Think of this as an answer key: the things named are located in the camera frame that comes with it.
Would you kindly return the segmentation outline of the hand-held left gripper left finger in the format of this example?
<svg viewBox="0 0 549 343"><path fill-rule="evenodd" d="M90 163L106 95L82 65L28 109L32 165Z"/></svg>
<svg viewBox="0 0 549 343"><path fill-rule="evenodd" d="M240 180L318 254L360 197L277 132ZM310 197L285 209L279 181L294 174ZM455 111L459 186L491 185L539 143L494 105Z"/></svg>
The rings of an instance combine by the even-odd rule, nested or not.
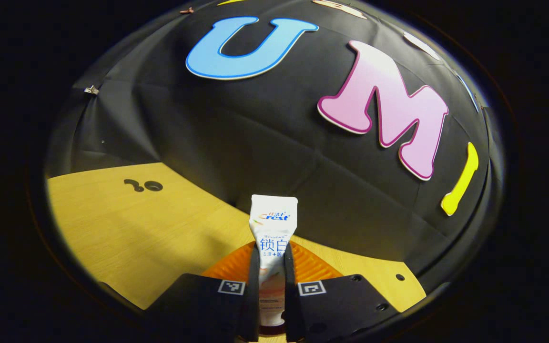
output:
<svg viewBox="0 0 549 343"><path fill-rule="evenodd" d="M259 252L254 242L233 252L244 257L244 279L184 273L146 309L150 329L168 343L246 343L259 339Z"/></svg>

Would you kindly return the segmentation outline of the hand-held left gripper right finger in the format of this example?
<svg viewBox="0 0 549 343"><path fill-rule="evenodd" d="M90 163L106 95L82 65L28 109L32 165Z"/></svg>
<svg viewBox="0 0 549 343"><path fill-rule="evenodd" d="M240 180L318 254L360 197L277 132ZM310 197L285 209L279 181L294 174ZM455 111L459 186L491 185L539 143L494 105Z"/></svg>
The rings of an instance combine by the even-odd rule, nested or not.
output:
<svg viewBox="0 0 549 343"><path fill-rule="evenodd" d="M290 242L284 254L286 337L289 343L355 343L396 321L399 312L363 275L304 281L298 267L330 272L322 259Z"/></svg>

